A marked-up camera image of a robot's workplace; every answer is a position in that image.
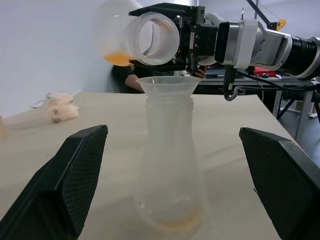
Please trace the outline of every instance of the table surface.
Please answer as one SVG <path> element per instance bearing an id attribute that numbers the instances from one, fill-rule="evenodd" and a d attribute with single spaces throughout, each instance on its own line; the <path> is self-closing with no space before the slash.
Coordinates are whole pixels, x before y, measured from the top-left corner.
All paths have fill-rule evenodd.
<path id="1" fill-rule="evenodd" d="M 253 190 L 238 134 L 241 127 L 250 127 L 292 138 L 255 95 L 232 102 L 220 95 L 192 97 L 193 140 L 213 216 L 204 239 L 279 240 Z M 83 92 L 74 101 L 79 118 L 54 124 L 39 109 L 6 118 L 8 137 L 0 142 L 0 218 L 69 135 L 106 124 L 99 182 L 79 239 L 151 239 L 134 229 L 132 217 L 132 182 L 147 140 L 145 101 L 144 94 Z"/>

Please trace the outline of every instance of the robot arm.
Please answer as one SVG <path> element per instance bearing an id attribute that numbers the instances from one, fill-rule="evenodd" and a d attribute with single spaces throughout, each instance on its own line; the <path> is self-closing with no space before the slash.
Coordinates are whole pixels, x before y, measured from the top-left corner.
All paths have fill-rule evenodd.
<path id="1" fill-rule="evenodd" d="M 175 59 L 166 64 L 146 66 L 133 60 L 134 64 L 158 71 L 194 72 L 198 65 L 218 62 L 229 66 L 227 71 L 259 66 L 302 80 L 320 75 L 320 38 L 304 39 L 264 29 L 255 19 L 223 21 L 217 14 L 205 14 L 203 6 L 160 3 L 129 15 L 140 16 L 147 12 L 161 13 L 175 22 L 180 45 Z M 226 75 L 230 76 L 230 82 L 234 80 L 232 72 Z"/>

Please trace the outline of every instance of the translucent plastic bottle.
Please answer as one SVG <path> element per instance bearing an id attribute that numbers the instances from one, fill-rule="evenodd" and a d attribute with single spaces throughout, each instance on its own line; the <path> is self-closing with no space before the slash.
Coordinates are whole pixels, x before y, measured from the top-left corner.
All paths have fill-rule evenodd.
<path id="1" fill-rule="evenodd" d="M 107 0 L 96 11 L 94 41 L 108 62 L 129 66 L 129 60 L 138 60 L 146 65 L 160 65 L 175 56 L 180 37 L 174 22 L 156 12 L 129 16 L 129 12 L 140 8 L 134 0 Z"/>
<path id="2" fill-rule="evenodd" d="M 199 81 L 187 76 L 137 80 L 148 97 L 148 139 L 133 202 L 145 222 L 166 232 L 194 233 L 209 212 L 192 138 L 191 94 Z"/>

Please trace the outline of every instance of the black cable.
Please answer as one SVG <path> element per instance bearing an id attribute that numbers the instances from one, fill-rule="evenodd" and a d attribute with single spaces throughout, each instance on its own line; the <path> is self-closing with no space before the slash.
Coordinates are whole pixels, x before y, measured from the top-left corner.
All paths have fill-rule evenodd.
<path id="1" fill-rule="evenodd" d="M 274 87 L 261 88 L 261 87 L 254 87 L 254 86 L 238 86 L 238 89 L 242 89 L 242 90 L 259 90 L 259 91 L 278 91 L 278 89 L 274 88 Z"/>
<path id="2" fill-rule="evenodd" d="M 286 82 L 283 80 L 283 78 L 282 78 L 282 77 L 281 77 L 280 79 L 281 79 L 281 80 L 282 80 L 282 82 L 283 82 L 283 87 L 284 87 L 284 88 L 286 88 Z"/>
<path id="3" fill-rule="evenodd" d="M 275 87 L 275 88 L 264 88 L 263 89 L 264 91 L 276 91 L 277 89 L 278 90 L 280 89 L 280 90 L 308 92 L 308 91 L 314 91 L 314 90 L 319 90 L 320 89 L 320 84 L 316 84 L 316 85 L 312 85 L 312 86 L 301 86 L 301 87 L 300 86 L 299 87 L 283 87 L 283 86 L 279 86 L 278 84 L 275 84 L 275 83 L 273 83 L 271 81 L 265 80 L 263 78 L 251 76 L 251 75 L 245 74 L 245 73 L 240 72 L 240 71 L 236 71 L 236 73 L 238 75 L 240 75 L 240 76 L 243 76 L 243 77 L 246 77 L 246 78 L 249 78 L 249 79 L 253 79 L 253 80 L 256 80 L 256 81 L 260 81 L 260 82 L 263 82 L 263 83 L 266 83 L 266 84 L 268 84 L 270 86 Z"/>

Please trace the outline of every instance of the orange liquid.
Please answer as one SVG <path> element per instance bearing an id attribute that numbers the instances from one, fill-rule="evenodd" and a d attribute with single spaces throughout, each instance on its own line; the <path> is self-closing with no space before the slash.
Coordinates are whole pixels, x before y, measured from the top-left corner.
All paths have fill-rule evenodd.
<path id="1" fill-rule="evenodd" d="M 135 60 L 136 58 L 134 56 L 129 56 L 125 52 L 115 52 L 111 55 L 104 56 L 104 59 L 114 65 L 126 67 L 133 65 L 129 60 Z"/>
<path id="2" fill-rule="evenodd" d="M 202 214 L 200 211 L 195 211 L 190 218 L 187 218 L 181 222 L 162 222 L 160 223 L 161 227 L 167 230 L 178 230 L 182 231 L 185 229 L 193 228 L 197 225 L 202 218 Z"/>

